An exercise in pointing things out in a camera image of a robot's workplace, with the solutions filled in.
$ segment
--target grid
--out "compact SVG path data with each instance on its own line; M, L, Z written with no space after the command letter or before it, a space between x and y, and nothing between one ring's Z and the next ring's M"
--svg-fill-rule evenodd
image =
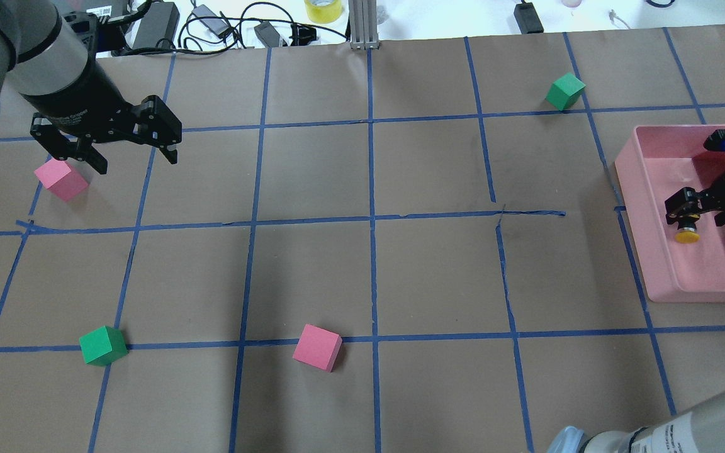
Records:
M468 62L469 74L471 74L471 87L475 96L475 105L477 109L476 114L468 115L435 115L435 116L420 116L420 117L397 117L397 118L375 118L374 117L374 77L373 77L373 62L371 50L366 54L366 81L368 82L368 117L360 118L360 120L340 120L340 121L312 121L311 123L275 123L268 124L266 122L267 113L267 96L268 86L270 81L271 71L271 58L273 58L273 52L271 49L267 50L266 61L265 61L265 72L264 72L264 91L262 92L262 109L261 117L259 118L259 124L256 125L241 125L241 126L214 126L214 127L193 127L184 129L186 134L194 134L205 131L231 131L231 130L254 130L259 132L258 151L256 158L256 175L254 176L254 195L252 205L252 215L249 221L233 221L232 223L182 223L182 224L157 224L157 225L143 225L143 211L144 204L147 198L147 191L149 191L150 178L152 178L153 163L155 160L155 149L150 151L149 162L147 163L146 176L144 178L143 189L141 192L141 198L138 203L138 212L136 213L135 224L133 226L122 226L122 227L110 227L110 228L88 228L88 229L54 229L45 226L35 224L34 221L17 221L18 226L22 227L22 230L1 230L0 236L16 236L20 238L20 244L15 255L11 270L9 271L8 278L4 284L2 290L2 296L0 298L0 316L2 315L3 308L8 300L9 287L13 281L14 275L17 272L18 264L20 264L21 256L28 243L28 240L32 236L39 235L101 235L110 233L132 233L132 244L130 245L129 255L127 257L123 284L121 284L121 291L118 298L118 306L116 310L115 320L113 320L113 326L116 328L120 327L121 315L123 314L124 302L127 294L127 289L130 284L130 275L132 274L133 256L135 256L135 250L138 244L139 236L142 232L149 232L150 230L175 230L175 229L190 229L190 228L222 228L222 227L248 227L250 228L249 235L249 247L247 255L247 264L245 265L245 282L244 282L244 297L242 298L242 317L240 322L240 333L238 341L204 341L204 342L147 342L147 344L130 344L130 350L153 350L153 349L186 349L186 348L214 348L214 347L230 347L236 348L237 350L237 361L236 361L236 372L235 381L233 387L233 408L232 417L230 424L230 447L229 451L237 450L237 433L239 423L239 411L240 411L240 400L242 395L242 372L244 371L245 351L250 347L267 347L267 346L281 346L281 345L294 345L297 342L297 338L271 338L271 339L248 339L247 338L247 320L248 311L250 304L250 289L251 289L251 274L254 264L254 245L256 244L256 228L259 226L272 226L272 225L292 225L292 224L314 224L314 223L365 223L366 221L370 225L371 234L371 335L362 336L347 336L343 338L343 341L347 344L356 344L356 342L363 342L364 344L371 344L372 347L372 370L373 370L373 415L374 415L374 449L376 451L383 450L383 439L382 439L382 427L381 427L381 415L380 415L380 375L379 375L379 345L381 342L421 342L421 341L441 341L441 340L466 340L466 339L509 339L512 341L514 361L515 361L515 375L518 385L518 394L520 398L520 407L522 412L522 422L524 425L524 436L526 441L526 447L529 451L535 451L543 449L539 447L538 442L534 445L534 437L532 433L532 419L529 413L529 402L527 402L527 389L525 386L525 375L523 370L523 361L520 351L520 339L521 338L565 338L565 337L588 337L588 336L610 336L610 335L647 335L650 338L651 347L653 349L653 355L656 359L656 367L659 372L659 379L661 380L661 386L665 394L666 403L668 410L671 415L675 415L677 407L673 399L673 394L670 389L670 382L668 382L668 374L665 367L665 361L662 358L660 351L659 341L657 335L663 333L696 333L696 332L725 332L725 325L693 325L693 326L672 326L672 327L657 327L654 326L650 312L648 310L648 302L644 295L644 288L639 275L639 270L636 265L636 260L633 252L632 240L630 238L627 226L625 224L622 213L624 207L622 206L621 194L619 188L612 180L612 170L610 164L607 161L607 157L602 147L601 138L599 136L598 127L596 126L595 113L606 113L606 112L633 112L633 111L668 111L668 109L687 109L688 111L695 111L697 117L701 123L707 123L703 112L706 109L725 108L725 103L704 103L701 104L696 98L693 89L688 80L687 72L685 71L682 61L677 53L676 46L673 44L673 38L671 38L670 31L667 28L662 29L662 34L665 40L667 40L668 48L672 52L672 57L677 64L679 72L684 81L685 88L687 88L688 94L692 100L690 105L677 105L677 106L639 106L639 107L606 107L596 108L590 107L588 98L588 87L587 94L582 96L583 108L576 108L567 111L561 115L586 115L590 131L592 132L592 138L595 141L596 149L602 168L606 173L606 177L612 185L613 192L615 193L617 206L615 207L615 213L617 218L617 227L622 235L624 241L625 250L627 253L627 263L633 274L633 279L636 285L637 295L639 296L639 305L641 306L642 313L644 315L645 327L643 328L616 328L616 329L586 329L586 330L521 330L516 325L515 316L512 309L511 302L511 291L509 284L509 275L512 272L512 265L506 256L504 247L503 230L501 227L501 220L503 216L553 216L553 217L564 217L567 212L562 210L506 210L495 209L495 210L471 210L471 211L460 211L460 212L439 212L439 213L421 213L421 214L408 214L408 215L377 215L375 209L375 174L374 174L374 159L376 157L376 143L374 126L379 123L401 123L401 121L448 121L448 120L478 120L478 128L480 129L480 141L481 151L483 151L483 162L486 169L486 181L489 197L492 203L497 203L500 200L497 197L498 193L495 191L494 177L492 175L492 164L489 157L489 149L486 140L486 126L485 118L503 118L511 116L541 116L541 115L560 115L557 111L520 111L520 112L485 112L481 105L480 98L480 87L478 86L477 72L475 70L476 61L472 56L471 44L469 38L464 38L463 42L466 49L466 60ZM570 36L566 33L563 35L564 43L566 44L567 54L572 65L572 71L576 77L581 77L578 62L576 62L575 53L573 52L573 45L570 43ZM170 85L172 84L173 70L175 69L176 58L172 57L169 63L169 70L167 70L166 86L164 88L164 99L167 99L169 95ZM280 219L280 220L261 220L259 219L259 192L260 192L260 180L262 174L262 149L264 149L264 138L265 131L268 129L277 128L288 128L288 127L306 127L306 126L339 126L347 124L365 123L368 127L368 175L369 175L369 215L368 216L347 216L347 217L327 217L327 218L295 218L295 219ZM27 141L31 138L26 137L14 137L14 138L0 138L0 143L13 142L13 141ZM32 197L31 207L29 215L35 214L37 208L38 198L40 197L41 186L40 184L35 189L35 194ZM390 220L403 220L403 219L418 219L418 218L474 218L474 217L499 217L495 229L494 241L498 247L498 256L495 256L495 260L500 261L500 269L502 273L503 290L506 302L507 318L509 319L509 330L507 332L471 332L471 333L421 333L421 335L380 335L379 333L379 317L377 307L377 222L378 221L390 221ZM12 346L12 347L1 347L0 353L29 353L29 352L73 352L73 350L80 350L77 345L45 345L45 346ZM88 451L93 452L98 440L98 430L100 425L101 415L103 414L104 399L109 387L111 367L108 366L104 369L103 380L101 381L101 389L98 396L98 404L93 419L93 426L90 435Z

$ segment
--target pink cube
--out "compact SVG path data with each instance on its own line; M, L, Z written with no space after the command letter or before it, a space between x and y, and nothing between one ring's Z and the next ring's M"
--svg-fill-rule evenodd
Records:
M50 159L35 170L44 187L63 201L69 201L89 186L74 167L65 160Z
M298 346L296 346L293 358L325 372L332 372L334 359L337 358L337 352L340 350L342 342L342 338L337 333L307 324L304 326L301 338L298 339Z

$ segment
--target cube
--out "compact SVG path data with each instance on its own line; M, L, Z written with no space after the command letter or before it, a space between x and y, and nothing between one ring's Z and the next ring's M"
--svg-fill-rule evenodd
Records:
M293 358L325 372L332 372L342 341L337 333L307 324L298 339Z
M113 327L103 326L80 337L80 348L86 364L104 367L127 355L125 338Z
M86 178L65 160L50 159L35 170L44 187L63 201L69 201L89 186Z
M576 103L585 88L587 88L586 84L578 80L572 72L567 72L564 77L556 80L550 86L547 101L559 111L564 111Z

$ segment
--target pink block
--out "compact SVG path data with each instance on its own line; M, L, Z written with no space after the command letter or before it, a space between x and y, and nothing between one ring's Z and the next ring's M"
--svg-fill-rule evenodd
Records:
M677 243L665 200L684 186L703 190L725 170L725 154L704 140L725 125L637 126L617 157L639 267L655 302L725 302L725 225L701 216L701 240Z
M41 184L63 201L69 201L89 186L74 167L64 160L50 159L35 170Z
M337 333L307 324L304 326L301 338L298 339L293 358L325 372L332 372L334 359L337 358L342 342Z

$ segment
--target pink tray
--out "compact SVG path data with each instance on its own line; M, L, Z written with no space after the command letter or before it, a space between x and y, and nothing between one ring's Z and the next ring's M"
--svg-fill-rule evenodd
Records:
M716 126L637 126L617 157L617 174L639 255L656 302L725 302L725 225L701 216L701 240L677 243L665 221L665 200L684 186L703 190L725 170L725 154L704 140Z

